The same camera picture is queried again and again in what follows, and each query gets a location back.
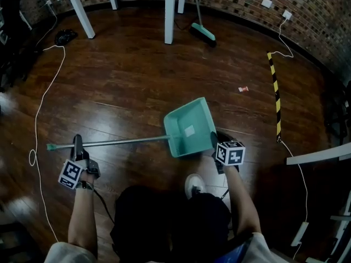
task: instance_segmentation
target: sleeve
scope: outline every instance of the sleeve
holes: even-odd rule
[[[276,263],[261,233],[253,233],[242,263]]]
[[[44,263],[95,263],[96,261],[90,251],[60,242],[51,246]]]

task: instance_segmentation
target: teal dustpan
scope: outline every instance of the teal dustpan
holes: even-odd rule
[[[107,146],[168,140],[173,157],[181,157],[213,148],[211,132],[216,132],[205,98],[196,99],[169,113],[163,120],[166,135],[154,138],[85,142],[83,147]],[[47,144],[47,150],[73,148],[74,144]]]

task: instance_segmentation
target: wooden floor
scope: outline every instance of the wooden floor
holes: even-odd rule
[[[57,182],[69,151],[47,152],[46,143],[70,143],[77,133],[84,141],[162,135],[167,113],[204,96],[217,129],[247,147],[240,174],[257,206],[269,246],[292,257],[296,248],[290,243],[305,218],[305,189],[298,168],[283,165],[289,155],[276,143],[275,96],[266,54],[267,50],[286,53],[284,45],[209,16],[203,19],[216,35],[216,48],[176,28],[173,44],[165,45],[162,9],[102,10],[88,16],[96,33],[94,39],[87,39],[78,18],[72,16],[59,24],[45,45],[53,44],[58,30],[78,32],[66,46],[65,62],[38,117],[43,194],[58,239],[67,239],[73,206],[74,192]],[[193,13],[176,18],[182,27]],[[35,146],[34,118],[41,96],[62,57],[59,48],[44,52],[27,82],[17,81],[14,88],[0,94],[1,200],[44,253],[54,237],[44,213],[38,172],[29,166],[28,154]],[[293,59],[275,54],[273,60],[283,141],[295,155],[330,147],[323,126],[320,94],[324,83],[319,69],[297,53]],[[249,91],[239,92],[244,86]],[[208,156],[174,159],[163,142],[92,147],[88,151],[99,163],[101,178],[96,188],[112,213],[114,200],[130,185],[181,191],[186,176],[194,172],[202,175],[215,195],[222,195],[227,185]],[[333,174],[331,167],[303,167],[311,230],[306,235],[310,240],[304,241],[297,259],[322,252],[329,222],[321,222],[321,215],[335,210],[335,197],[341,194],[339,175]],[[117,262],[109,236],[112,224],[98,199],[95,216],[99,260]]]

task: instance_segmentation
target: trash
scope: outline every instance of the trash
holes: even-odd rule
[[[239,88],[239,92],[248,92],[248,87]]]

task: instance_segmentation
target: sneaker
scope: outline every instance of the sneaker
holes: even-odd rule
[[[188,199],[196,194],[206,193],[206,185],[199,174],[190,174],[185,181],[185,194]]]

